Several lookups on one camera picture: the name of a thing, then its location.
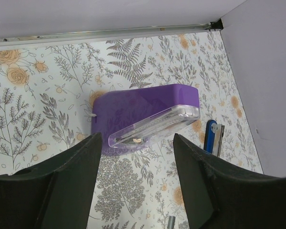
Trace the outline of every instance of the clear plastic cover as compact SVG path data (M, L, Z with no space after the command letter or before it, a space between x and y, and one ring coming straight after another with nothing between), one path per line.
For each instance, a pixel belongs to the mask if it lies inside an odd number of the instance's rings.
M147 148L200 118L198 107L177 105L109 136L110 147Z

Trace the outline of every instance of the white table surface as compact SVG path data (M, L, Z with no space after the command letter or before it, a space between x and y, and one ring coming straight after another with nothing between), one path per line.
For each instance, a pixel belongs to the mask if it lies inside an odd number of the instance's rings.
M181 134L203 147L206 122L214 119L225 125L221 158L262 173L220 32L202 32L0 52L0 174L44 161L89 135L95 98L135 81L118 74L117 61L131 52L137 60L125 58L151 73L139 86L198 88L201 119ZM57 106L47 117L48 99ZM99 172L110 176L97 180L88 228L164 229L168 215L176 216L175 228L188 228L172 138L143 154L101 158Z

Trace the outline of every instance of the small cylindrical object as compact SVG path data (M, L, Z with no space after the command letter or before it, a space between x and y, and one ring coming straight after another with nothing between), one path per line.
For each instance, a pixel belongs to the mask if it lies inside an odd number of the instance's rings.
M175 216L170 216L170 217L168 218L167 229L174 229L175 220L176 220L176 217L175 217Z

